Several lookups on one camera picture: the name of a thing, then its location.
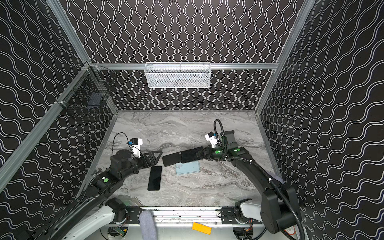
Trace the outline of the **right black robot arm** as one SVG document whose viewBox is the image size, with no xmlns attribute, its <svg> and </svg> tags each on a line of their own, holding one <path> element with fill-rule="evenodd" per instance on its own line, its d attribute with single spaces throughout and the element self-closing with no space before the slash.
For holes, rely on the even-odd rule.
<svg viewBox="0 0 384 240">
<path fill-rule="evenodd" d="M 298 198 L 292 186 L 283 184 L 264 170 L 244 147 L 213 149 L 199 147 L 190 154 L 191 160 L 226 161 L 243 172 L 259 191 L 262 201 L 261 222 L 267 230 L 276 234 L 297 226 L 300 239 L 305 239 Z"/>
</svg>

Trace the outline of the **black phone case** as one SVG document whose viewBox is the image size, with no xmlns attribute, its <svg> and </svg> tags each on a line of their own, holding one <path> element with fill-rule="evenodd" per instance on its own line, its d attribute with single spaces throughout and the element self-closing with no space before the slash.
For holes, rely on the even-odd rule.
<svg viewBox="0 0 384 240">
<path fill-rule="evenodd" d="M 203 147 L 198 147 L 163 156 L 163 164 L 165 167 L 169 167 L 178 163 L 185 164 L 202 160 L 203 158 L 200 156 L 200 153 L 203 151 L 203 149 Z"/>
</svg>

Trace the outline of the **light teal phone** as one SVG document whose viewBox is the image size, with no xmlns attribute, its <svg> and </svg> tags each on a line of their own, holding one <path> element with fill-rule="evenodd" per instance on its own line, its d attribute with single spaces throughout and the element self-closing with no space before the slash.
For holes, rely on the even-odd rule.
<svg viewBox="0 0 384 240">
<path fill-rule="evenodd" d="M 175 165 L 177 175 L 186 175 L 198 173 L 200 171 L 200 163 L 198 161 L 189 163 L 177 163 Z"/>
</svg>

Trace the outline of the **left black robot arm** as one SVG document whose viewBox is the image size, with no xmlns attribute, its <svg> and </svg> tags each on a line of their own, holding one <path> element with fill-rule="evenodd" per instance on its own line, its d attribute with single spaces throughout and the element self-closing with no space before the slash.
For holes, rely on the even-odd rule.
<svg viewBox="0 0 384 240">
<path fill-rule="evenodd" d="M 63 212 L 36 230 L 24 230 L 16 235 L 17 240 L 61 240 L 82 220 L 85 215 L 107 200 L 122 187 L 126 178 L 138 174 L 141 169 L 156 166 L 162 151 L 149 151 L 134 156 L 130 150 L 120 150 L 111 156 L 111 164 L 93 178 L 81 195 Z"/>
</svg>

